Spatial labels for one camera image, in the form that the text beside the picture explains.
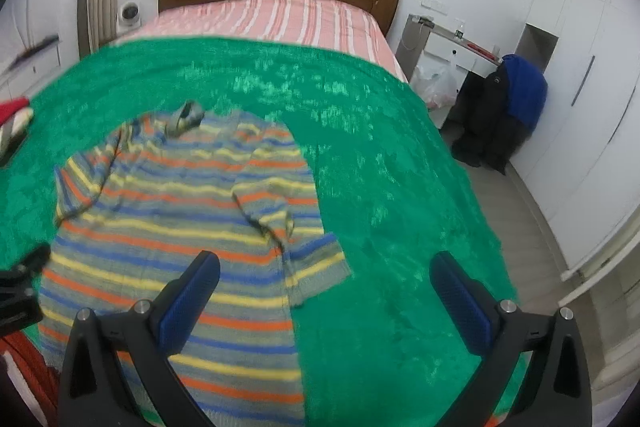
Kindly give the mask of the blue jacket on chair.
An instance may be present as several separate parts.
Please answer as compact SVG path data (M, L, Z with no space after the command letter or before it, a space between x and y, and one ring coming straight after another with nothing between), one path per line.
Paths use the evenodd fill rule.
M509 79L508 114L533 133L546 104L548 83L526 58L506 54L502 66Z

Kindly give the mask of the red orange cloth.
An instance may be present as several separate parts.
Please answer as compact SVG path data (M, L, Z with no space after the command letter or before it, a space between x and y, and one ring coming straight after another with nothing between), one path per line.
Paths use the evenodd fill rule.
M1 392L29 411L38 426L58 425L58 371L47 366L39 350L22 332L1 338Z

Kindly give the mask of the red folded garment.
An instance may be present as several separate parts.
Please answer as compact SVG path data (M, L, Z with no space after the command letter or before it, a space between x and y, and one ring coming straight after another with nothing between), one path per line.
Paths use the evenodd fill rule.
M2 101L0 103L0 126L3 126L17 112L29 105L29 99L24 98L24 96L21 96L21 98L14 98L11 101Z

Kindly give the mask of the black object on ledge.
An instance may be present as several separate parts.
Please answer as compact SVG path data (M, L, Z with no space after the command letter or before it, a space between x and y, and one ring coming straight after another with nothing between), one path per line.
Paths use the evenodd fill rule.
M31 46L21 54L18 54L17 57L15 57L14 60L8 66L6 66L6 72L11 72L11 70L20 67L23 63L33 58L36 54L42 52L43 50L49 49L59 41L60 37L58 35L47 36L34 46Z

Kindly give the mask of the white desk with drawer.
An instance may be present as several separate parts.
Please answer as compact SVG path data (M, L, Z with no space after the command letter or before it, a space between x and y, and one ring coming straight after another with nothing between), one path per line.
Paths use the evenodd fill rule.
M479 44L416 14L408 16L395 56L409 84L418 65L439 68L447 62L454 64L458 93L468 72L484 67L492 72L501 63L500 57Z

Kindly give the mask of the white plastic bag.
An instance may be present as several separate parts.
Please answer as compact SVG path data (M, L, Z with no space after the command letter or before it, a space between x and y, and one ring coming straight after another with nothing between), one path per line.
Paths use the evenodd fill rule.
M429 109L454 106L458 96L454 64L447 62L439 68L418 65L410 81L412 90Z

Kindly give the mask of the beige brown striped folded garment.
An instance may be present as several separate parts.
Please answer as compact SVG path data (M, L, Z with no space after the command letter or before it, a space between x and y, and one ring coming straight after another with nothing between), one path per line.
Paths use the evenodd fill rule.
M9 154L10 148L26 133L26 130L34 118L34 110L30 106L19 109L1 125L1 158Z

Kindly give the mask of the black clothes on chair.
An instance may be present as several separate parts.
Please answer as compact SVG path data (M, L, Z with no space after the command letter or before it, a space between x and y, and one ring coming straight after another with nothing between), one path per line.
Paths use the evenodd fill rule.
M474 72L466 76L454 106L454 123L462 133L452 143L451 154L458 161L506 174L511 156L532 134L508 114L509 87L503 66L486 77Z

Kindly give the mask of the green satin bedspread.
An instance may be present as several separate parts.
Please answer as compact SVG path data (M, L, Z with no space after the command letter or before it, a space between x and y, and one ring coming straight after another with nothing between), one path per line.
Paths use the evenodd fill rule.
M386 69L340 52L215 37L115 44L32 100L25 143L1 171L1 263L52 245L55 169L126 121L194 103L283 124L311 169L323 228L349 276L291 311L301 426L433 426L480 360L428 271L449 251L513 297L500 243L423 102Z

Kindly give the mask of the pink striped bed sheet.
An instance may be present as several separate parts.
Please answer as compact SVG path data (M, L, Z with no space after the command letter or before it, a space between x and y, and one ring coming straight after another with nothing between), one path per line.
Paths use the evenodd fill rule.
M211 36L332 50L407 80L373 15L337 0L226 0L182 6L161 12L117 41Z

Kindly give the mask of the white wardrobe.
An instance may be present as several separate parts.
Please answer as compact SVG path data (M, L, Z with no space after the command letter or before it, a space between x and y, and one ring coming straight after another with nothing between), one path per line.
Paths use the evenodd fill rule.
M512 164L571 277L639 205L639 0L534 0L527 25L558 42L544 111Z

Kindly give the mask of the striped knit sweater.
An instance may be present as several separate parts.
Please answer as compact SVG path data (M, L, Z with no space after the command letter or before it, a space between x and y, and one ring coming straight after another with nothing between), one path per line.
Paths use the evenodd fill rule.
M300 426L291 311L350 270L323 228L316 184L290 130L236 110L126 121L55 169L41 353L59 369L75 313L155 297L202 251L220 280L171 364L218 426Z

